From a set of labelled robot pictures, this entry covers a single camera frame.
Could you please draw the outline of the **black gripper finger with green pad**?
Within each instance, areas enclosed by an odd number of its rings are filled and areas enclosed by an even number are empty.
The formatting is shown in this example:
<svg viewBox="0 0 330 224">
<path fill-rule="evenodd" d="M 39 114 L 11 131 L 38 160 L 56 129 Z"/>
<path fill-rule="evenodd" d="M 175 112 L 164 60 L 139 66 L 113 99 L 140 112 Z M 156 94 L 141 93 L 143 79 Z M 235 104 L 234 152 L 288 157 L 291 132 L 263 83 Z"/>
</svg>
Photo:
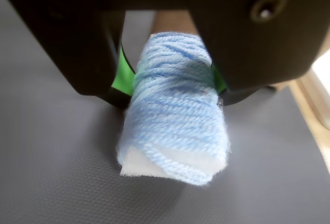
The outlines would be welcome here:
<svg viewBox="0 0 330 224">
<path fill-rule="evenodd" d="M 9 1 L 77 93 L 128 106 L 130 96 L 113 86 L 124 11 L 103 10 L 100 0 Z"/>
<path fill-rule="evenodd" d="M 230 91 L 302 76 L 329 26 L 329 0 L 189 0 L 189 9 Z"/>
</svg>

